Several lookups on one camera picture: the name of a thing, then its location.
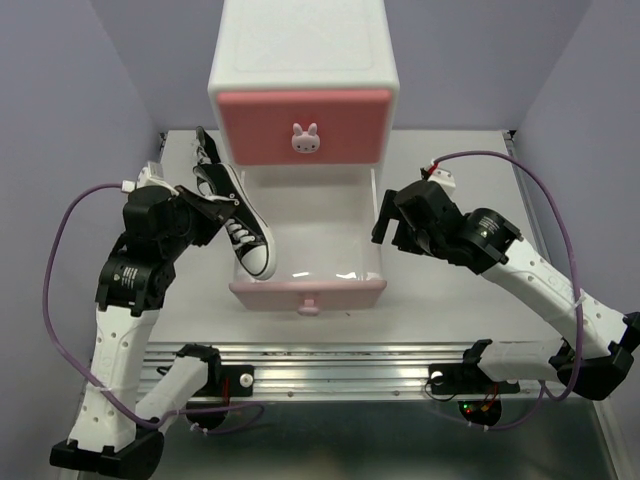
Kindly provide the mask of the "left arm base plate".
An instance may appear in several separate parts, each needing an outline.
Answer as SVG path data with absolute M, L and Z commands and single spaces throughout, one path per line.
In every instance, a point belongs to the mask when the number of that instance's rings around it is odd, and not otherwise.
M 195 398 L 249 398 L 253 396 L 255 368 L 249 364 L 222 364 L 208 372 L 205 385 Z

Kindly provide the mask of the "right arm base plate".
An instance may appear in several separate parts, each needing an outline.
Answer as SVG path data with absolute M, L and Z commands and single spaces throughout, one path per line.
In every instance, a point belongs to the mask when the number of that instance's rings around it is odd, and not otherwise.
M 493 393 L 494 387 L 497 387 L 498 394 L 517 394 L 520 392 L 518 382 L 491 380 L 475 364 L 431 364 L 428 380 L 431 391 L 435 395 L 480 395 Z

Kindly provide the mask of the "light pink drawer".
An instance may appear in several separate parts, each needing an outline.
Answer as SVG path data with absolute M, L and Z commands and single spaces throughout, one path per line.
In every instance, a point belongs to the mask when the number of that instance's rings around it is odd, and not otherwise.
M 271 229 L 277 260 L 267 281 L 236 269 L 229 288 L 247 309 L 297 312 L 306 295 L 317 297 L 320 313 L 375 306 L 387 286 L 381 249 L 371 242 L 378 216 L 375 169 L 251 167 L 241 180 Z

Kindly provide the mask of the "black sneaker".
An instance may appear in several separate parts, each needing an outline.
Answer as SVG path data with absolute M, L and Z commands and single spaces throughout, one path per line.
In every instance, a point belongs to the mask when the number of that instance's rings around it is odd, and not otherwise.
M 195 129 L 192 163 L 194 166 L 221 162 L 216 142 L 202 126 Z
M 234 169 L 226 163 L 207 163 L 195 166 L 193 173 L 205 198 L 231 200 L 236 207 L 224 226 L 241 267 L 256 280 L 270 279 L 277 265 L 274 237 Z

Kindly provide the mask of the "black sneaker back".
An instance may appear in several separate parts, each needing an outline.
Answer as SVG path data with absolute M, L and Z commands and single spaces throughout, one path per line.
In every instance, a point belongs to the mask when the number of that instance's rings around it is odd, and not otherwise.
M 194 166 L 221 162 L 216 142 L 202 126 L 195 129 L 192 163 Z

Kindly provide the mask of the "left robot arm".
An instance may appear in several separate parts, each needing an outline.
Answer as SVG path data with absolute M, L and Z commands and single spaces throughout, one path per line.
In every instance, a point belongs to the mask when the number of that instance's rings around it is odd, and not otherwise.
M 218 350 L 188 344 L 160 384 L 137 400 L 145 350 L 176 277 L 176 260 L 191 246 L 207 245 L 238 205 L 235 198 L 204 198 L 183 186 L 137 187 L 128 194 L 124 230 L 98 278 L 91 366 L 58 349 L 87 385 L 71 432 L 51 449 L 51 465 L 148 479 L 175 416 L 197 391 L 210 394 L 221 386 Z

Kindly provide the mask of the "pink front white drawer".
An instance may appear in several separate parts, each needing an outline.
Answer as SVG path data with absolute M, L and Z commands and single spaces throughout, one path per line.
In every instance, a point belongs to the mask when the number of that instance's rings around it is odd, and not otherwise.
M 220 131 L 243 166 L 375 164 L 383 156 L 393 96 L 385 89 L 223 92 Z M 318 126 L 320 148 L 292 149 L 292 125 Z

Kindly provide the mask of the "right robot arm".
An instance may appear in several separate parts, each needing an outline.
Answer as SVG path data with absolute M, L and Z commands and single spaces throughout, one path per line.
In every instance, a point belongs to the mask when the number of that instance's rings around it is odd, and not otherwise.
M 503 288 L 550 325 L 548 341 L 476 341 L 457 363 L 433 365 L 436 395 L 483 394 L 493 385 L 518 391 L 521 380 L 557 382 L 600 401 L 627 377 L 639 346 L 639 315 L 623 314 L 587 293 L 544 260 L 521 231 L 498 212 L 462 213 L 437 182 L 419 180 L 383 197 L 372 240 L 383 242 L 398 223 L 393 245 L 464 267 Z

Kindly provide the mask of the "black sneaker front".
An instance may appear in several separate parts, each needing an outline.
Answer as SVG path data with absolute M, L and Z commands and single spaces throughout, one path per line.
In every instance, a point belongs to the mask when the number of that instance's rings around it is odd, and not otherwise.
M 205 198 L 231 200 L 236 207 L 224 226 L 241 267 L 256 280 L 270 279 L 277 265 L 274 237 L 234 169 L 226 163 L 207 163 L 195 166 L 193 173 Z

